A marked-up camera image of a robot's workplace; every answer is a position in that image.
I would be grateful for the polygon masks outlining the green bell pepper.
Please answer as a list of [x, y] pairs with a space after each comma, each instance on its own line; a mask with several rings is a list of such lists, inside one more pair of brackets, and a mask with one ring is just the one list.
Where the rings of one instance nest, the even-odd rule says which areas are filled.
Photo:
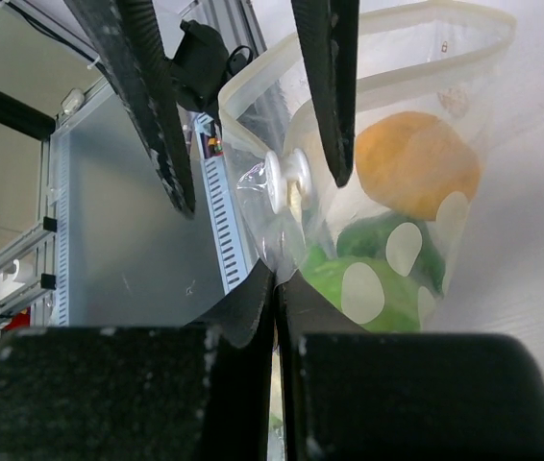
[[387, 261], [387, 247], [390, 247], [393, 261], [389, 265], [393, 269], [400, 269], [404, 277], [419, 279], [437, 295], [443, 294], [446, 263], [424, 222], [387, 212], [356, 221], [336, 240], [338, 256]]

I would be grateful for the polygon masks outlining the yellow lemon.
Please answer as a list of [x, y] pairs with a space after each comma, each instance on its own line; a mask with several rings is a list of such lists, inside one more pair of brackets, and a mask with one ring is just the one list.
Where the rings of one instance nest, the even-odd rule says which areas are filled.
[[478, 155], [440, 118], [420, 111], [387, 116], [356, 138], [355, 168], [362, 191], [408, 217], [435, 219], [459, 192], [472, 200], [481, 181]]

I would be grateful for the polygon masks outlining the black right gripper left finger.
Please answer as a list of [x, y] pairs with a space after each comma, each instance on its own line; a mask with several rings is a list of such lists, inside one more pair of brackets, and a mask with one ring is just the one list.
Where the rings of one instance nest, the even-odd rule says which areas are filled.
[[0, 460], [262, 460], [274, 277], [183, 327], [23, 328], [0, 345]]

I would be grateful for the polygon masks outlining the clear zip top bag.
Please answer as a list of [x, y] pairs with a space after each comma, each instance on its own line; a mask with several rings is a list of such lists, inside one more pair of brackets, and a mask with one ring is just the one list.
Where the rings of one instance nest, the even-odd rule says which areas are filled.
[[353, 164], [334, 180], [290, 35], [219, 94], [225, 160], [258, 255], [369, 331], [421, 329], [449, 289], [515, 18], [461, 1], [359, 16]]

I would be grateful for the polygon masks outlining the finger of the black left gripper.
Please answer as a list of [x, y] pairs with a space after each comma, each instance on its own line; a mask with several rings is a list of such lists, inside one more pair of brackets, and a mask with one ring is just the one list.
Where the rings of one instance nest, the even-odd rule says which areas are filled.
[[192, 218], [190, 158], [153, 3], [69, 0], [65, 5], [98, 54], [173, 207]]
[[354, 167], [359, 2], [293, 0], [291, 7], [327, 165], [343, 187]]

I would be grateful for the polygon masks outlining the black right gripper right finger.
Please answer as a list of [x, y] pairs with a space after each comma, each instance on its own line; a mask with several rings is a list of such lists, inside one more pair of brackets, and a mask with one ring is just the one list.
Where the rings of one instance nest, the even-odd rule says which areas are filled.
[[370, 333], [303, 278], [277, 289], [290, 460], [544, 460], [544, 378], [491, 333]]

